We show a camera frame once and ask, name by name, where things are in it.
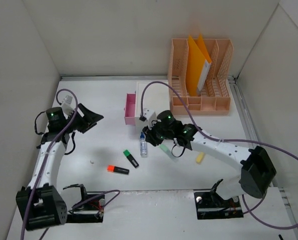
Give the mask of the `white drawer box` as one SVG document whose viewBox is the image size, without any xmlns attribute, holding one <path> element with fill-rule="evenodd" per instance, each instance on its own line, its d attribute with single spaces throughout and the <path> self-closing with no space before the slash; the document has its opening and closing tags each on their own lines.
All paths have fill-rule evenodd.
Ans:
<svg viewBox="0 0 298 240">
<path fill-rule="evenodd" d="M 139 118 L 141 113 L 141 96 L 144 88 L 150 81 L 138 81 L 136 86 L 135 117 Z M 154 83 L 150 85 L 144 94 L 143 108 L 154 110 L 156 114 L 164 110 L 170 110 L 169 87 Z"/>
</svg>

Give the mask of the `pink drawer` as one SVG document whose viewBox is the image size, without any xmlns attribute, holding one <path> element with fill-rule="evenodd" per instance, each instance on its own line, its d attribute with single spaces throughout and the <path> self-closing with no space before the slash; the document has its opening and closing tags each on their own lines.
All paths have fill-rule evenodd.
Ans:
<svg viewBox="0 0 298 240">
<path fill-rule="evenodd" d="M 135 107 L 136 107 L 136 94 L 128 93 L 126 96 L 126 103 L 124 107 L 124 120 L 126 125 L 135 125 Z"/>
</svg>

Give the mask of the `pastel green highlighter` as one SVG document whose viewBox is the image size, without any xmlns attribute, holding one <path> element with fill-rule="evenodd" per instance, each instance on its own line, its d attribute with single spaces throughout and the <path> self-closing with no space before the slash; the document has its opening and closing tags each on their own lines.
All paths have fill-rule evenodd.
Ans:
<svg viewBox="0 0 298 240">
<path fill-rule="evenodd" d="M 173 161 L 173 162 L 178 162 L 178 158 L 176 158 L 173 154 L 172 154 L 172 152 L 171 152 L 171 150 L 166 146 L 166 145 L 164 145 L 164 144 L 161 144 L 160 146 L 159 146 L 159 148 Z"/>
</svg>

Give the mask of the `pastel yellow highlighter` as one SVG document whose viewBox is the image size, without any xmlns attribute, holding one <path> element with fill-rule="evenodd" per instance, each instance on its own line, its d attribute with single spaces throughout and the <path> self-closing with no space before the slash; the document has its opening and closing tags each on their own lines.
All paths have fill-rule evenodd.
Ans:
<svg viewBox="0 0 298 240">
<path fill-rule="evenodd" d="M 196 163 L 197 164 L 201 164 L 201 162 L 203 161 L 204 157 L 205 157 L 205 153 L 200 152 L 198 154 L 198 156 L 196 157 L 196 159 L 195 159 Z"/>
</svg>

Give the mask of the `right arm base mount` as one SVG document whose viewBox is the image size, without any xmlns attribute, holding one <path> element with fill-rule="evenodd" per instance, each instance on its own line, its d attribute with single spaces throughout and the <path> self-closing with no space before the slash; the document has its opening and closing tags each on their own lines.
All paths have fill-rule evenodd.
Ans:
<svg viewBox="0 0 298 240">
<path fill-rule="evenodd" d="M 194 200 L 198 220 L 243 218 L 238 196 L 223 200 L 211 191 L 195 191 Z"/>
</svg>

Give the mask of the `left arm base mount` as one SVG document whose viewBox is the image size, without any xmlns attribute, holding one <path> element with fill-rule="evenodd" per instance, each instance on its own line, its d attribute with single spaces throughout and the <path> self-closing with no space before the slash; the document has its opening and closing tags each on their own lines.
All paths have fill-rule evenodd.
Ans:
<svg viewBox="0 0 298 240">
<path fill-rule="evenodd" d="M 68 224 L 97 224 L 104 219 L 103 205 L 106 203 L 105 196 L 99 196 L 84 205 L 69 210 L 67 216 Z"/>
</svg>

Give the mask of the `green cap black highlighter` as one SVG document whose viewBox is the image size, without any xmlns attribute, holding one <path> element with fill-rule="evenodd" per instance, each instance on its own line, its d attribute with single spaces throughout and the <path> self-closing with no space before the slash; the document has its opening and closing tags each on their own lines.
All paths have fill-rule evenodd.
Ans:
<svg viewBox="0 0 298 240">
<path fill-rule="evenodd" d="M 123 154 L 134 168 L 139 167 L 138 162 L 135 160 L 135 158 L 132 156 L 132 154 L 127 149 L 123 151 Z"/>
</svg>

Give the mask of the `orange cap black highlighter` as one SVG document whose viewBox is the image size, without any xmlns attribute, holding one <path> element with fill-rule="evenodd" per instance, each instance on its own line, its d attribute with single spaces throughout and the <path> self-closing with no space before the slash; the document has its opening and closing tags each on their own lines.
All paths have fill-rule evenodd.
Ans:
<svg viewBox="0 0 298 240">
<path fill-rule="evenodd" d="M 129 174 L 129 170 L 126 168 L 122 168 L 122 167 L 118 167 L 118 166 L 114 166 L 114 165 L 109 165 L 107 167 L 107 171 L 108 172 L 112 172 L 112 173 L 117 173 L 117 174 L 123 174 L 123 175 L 128 175 Z"/>
</svg>

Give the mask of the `clear spray bottle blue cap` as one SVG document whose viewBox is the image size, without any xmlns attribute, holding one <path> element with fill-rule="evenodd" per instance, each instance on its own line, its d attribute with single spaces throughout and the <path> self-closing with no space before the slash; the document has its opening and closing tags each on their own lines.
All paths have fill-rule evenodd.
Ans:
<svg viewBox="0 0 298 240">
<path fill-rule="evenodd" d="M 147 157 L 147 143 L 143 132 L 140 133 L 140 156 L 143 158 Z"/>
</svg>

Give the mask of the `orange document folder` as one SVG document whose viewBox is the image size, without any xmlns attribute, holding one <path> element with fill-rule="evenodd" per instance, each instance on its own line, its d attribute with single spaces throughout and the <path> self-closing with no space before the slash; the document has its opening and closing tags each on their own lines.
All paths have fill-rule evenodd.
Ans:
<svg viewBox="0 0 298 240">
<path fill-rule="evenodd" d="M 186 71 L 186 90 L 191 97 L 200 95 L 207 79 L 212 60 L 206 48 L 202 34 L 194 39 L 188 37 L 188 60 Z"/>
</svg>

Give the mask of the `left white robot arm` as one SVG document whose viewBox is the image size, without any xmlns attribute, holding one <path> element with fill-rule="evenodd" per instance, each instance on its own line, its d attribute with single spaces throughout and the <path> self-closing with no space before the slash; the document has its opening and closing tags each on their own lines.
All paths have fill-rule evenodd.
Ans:
<svg viewBox="0 0 298 240">
<path fill-rule="evenodd" d="M 28 231 L 66 223 L 67 206 L 56 189 L 56 182 L 70 134 L 84 134 L 104 118 L 81 103 L 77 109 L 62 105 L 50 108 L 44 114 L 48 118 L 48 131 L 41 134 L 39 158 L 32 179 L 16 195 L 16 203 Z"/>
</svg>

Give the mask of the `peach desk file organizer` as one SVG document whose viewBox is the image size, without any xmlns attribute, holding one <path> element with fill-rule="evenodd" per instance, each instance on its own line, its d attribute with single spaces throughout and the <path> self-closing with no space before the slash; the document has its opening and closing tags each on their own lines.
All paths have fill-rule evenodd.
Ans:
<svg viewBox="0 0 298 240">
<path fill-rule="evenodd" d="M 233 55 L 230 39 L 174 38 L 168 68 L 170 110 L 174 115 L 227 115 L 227 88 Z"/>
</svg>

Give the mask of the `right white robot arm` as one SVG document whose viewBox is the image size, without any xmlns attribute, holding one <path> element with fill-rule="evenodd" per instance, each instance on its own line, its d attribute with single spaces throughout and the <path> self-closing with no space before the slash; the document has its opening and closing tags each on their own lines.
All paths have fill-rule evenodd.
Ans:
<svg viewBox="0 0 298 240">
<path fill-rule="evenodd" d="M 267 151 L 257 146 L 254 149 L 234 145 L 223 140 L 212 140 L 211 135 L 193 124 L 176 120 L 170 110 L 160 114 L 144 109 L 140 120 L 145 123 L 143 133 L 146 142 L 158 146 L 171 140 L 186 150 L 205 153 L 237 171 L 237 175 L 220 179 L 211 189 L 210 200 L 221 206 L 234 196 L 247 194 L 261 199 L 276 175 L 276 169 Z"/>
</svg>

